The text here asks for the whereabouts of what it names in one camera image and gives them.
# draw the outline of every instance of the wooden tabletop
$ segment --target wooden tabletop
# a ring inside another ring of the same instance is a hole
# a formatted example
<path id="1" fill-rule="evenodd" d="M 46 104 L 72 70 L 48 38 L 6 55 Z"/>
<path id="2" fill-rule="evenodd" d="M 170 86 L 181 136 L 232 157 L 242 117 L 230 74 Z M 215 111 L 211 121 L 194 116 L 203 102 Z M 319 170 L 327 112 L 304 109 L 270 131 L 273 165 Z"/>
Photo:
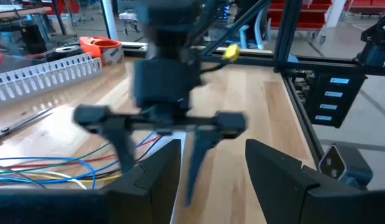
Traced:
<path id="1" fill-rule="evenodd" d="M 51 7 L 33 7 L 33 8 L 25 8 L 25 9 L 16 9 L 9 11 L 0 11 L 0 19 L 9 18 L 9 17 L 17 17 L 25 16 L 28 14 L 43 14 L 51 10 Z"/>
<path id="2" fill-rule="evenodd" d="M 103 75 L 83 83 L 55 90 L 38 98 L 0 108 L 0 129 L 47 107 L 50 116 L 5 139 L 0 157 L 81 156 L 105 141 L 72 123 L 72 111 L 79 103 L 111 105 L 117 112 L 136 112 L 130 83 L 133 59 L 105 67 Z M 192 91 L 191 114 L 213 116 L 217 110 L 245 111 L 248 129 L 235 140 L 222 141 L 211 149 L 202 164 L 189 208 L 184 208 L 184 189 L 191 135 L 184 147 L 179 193 L 173 223 L 265 223 L 249 179 L 245 161 L 245 140 L 253 138 L 315 167 L 296 113 L 279 74 L 271 68 L 228 65 L 204 76 L 206 85 Z M 142 139 L 145 133 L 136 133 Z M 146 148 L 138 149 L 137 156 Z M 111 147 L 92 157 L 114 153 Z M 20 161 L 3 161 L 9 165 Z M 102 167 L 111 160 L 92 163 Z M 60 168 L 69 175 L 86 171 L 81 166 Z M 49 187 L 76 187 L 51 185 Z"/>

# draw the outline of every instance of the green wire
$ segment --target green wire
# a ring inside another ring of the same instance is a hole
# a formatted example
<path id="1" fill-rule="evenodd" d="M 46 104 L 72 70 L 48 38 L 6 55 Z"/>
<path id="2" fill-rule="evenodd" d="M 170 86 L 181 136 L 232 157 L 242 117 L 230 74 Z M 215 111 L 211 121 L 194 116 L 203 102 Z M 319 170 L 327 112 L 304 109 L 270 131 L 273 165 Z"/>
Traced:
<path id="1" fill-rule="evenodd" d="M 50 168 L 50 167 L 57 167 L 57 166 L 62 166 L 62 165 L 65 165 L 65 164 L 68 164 L 70 162 L 73 162 L 73 161 L 77 161 L 79 159 L 83 159 L 84 157 L 87 157 L 95 152 L 98 152 L 99 150 L 103 149 L 104 147 L 106 147 L 107 145 L 109 145 L 109 143 L 106 143 L 105 145 L 99 147 L 98 149 L 92 151 L 92 152 L 89 152 L 88 154 L 84 155 L 84 156 L 80 156 L 78 158 L 75 158 L 75 159 L 71 159 L 71 160 L 68 160 L 68 161 L 65 161 L 65 162 L 61 162 L 61 163 L 58 163 L 58 164 L 53 164 L 53 165 L 49 165 L 49 166 L 43 166 L 43 167 L 37 167 L 37 168 L 30 168 L 30 169 L 23 169 L 23 170 L 17 170 L 18 172 L 26 172 L 26 171 L 32 171 L 32 170 L 38 170 L 38 169 L 46 169 L 46 168 Z M 12 171 L 1 171 L 0 174 L 11 174 Z"/>

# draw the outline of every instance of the screw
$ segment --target screw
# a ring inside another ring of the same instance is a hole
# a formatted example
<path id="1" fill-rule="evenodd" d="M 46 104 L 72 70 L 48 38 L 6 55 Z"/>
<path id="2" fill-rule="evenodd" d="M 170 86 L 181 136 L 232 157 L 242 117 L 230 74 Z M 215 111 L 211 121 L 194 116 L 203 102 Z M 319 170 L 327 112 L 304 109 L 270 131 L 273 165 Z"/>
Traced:
<path id="1" fill-rule="evenodd" d="M 337 175 L 338 175 L 338 171 L 336 171 L 336 169 L 332 169 L 331 170 L 331 177 L 336 178 Z"/>
<path id="2" fill-rule="evenodd" d="M 325 162 L 326 162 L 327 166 L 331 165 L 331 159 L 330 158 L 327 158 L 327 160 Z"/>

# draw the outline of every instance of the label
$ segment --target label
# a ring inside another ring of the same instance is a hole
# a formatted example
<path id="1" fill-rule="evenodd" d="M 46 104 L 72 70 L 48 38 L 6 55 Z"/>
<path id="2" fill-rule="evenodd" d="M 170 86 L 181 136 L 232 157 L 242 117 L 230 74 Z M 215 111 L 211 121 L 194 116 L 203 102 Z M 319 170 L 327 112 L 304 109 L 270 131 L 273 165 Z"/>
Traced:
<path id="1" fill-rule="evenodd" d="M 317 115 L 315 119 L 319 119 L 319 120 L 322 120 L 322 121 L 331 121 L 332 117 L 331 116 Z"/>
<path id="2" fill-rule="evenodd" d="M 321 109 L 328 109 L 328 110 L 336 110 L 338 106 L 336 105 L 326 105 L 326 104 L 321 104 L 320 108 Z"/>
<path id="3" fill-rule="evenodd" d="M 340 92 L 333 92 L 333 91 L 326 91 L 324 93 L 325 96 L 332 96 L 332 97 L 342 97 L 343 93 Z"/>
<path id="4" fill-rule="evenodd" d="M 330 83 L 348 84 L 349 78 L 331 78 Z"/>

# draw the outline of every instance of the white cable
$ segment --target white cable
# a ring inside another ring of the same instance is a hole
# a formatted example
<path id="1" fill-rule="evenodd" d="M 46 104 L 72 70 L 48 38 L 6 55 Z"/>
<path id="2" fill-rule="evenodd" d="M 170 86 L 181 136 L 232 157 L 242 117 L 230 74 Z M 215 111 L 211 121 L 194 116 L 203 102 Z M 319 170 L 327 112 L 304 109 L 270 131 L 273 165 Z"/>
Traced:
<path id="1" fill-rule="evenodd" d="M 52 175 L 57 175 L 60 177 L 65 177 L 65 178 L 72 178 L 71 176 L 69 176 L 67 174 L 63 174 L 63 173 L 59 173 L 59 172 L 52 172 L 52 171 L 33 171 L 31 173 L 52 174 Z M 79 181 L 78 179 L 70 179 L 69 182 L 74 182 L 77 185 L 79 185 L 81 188 L 83 188 L 84 190 L 87 190 L 86 186 L 83 183 L 81 183 L 81 181 Z"/>

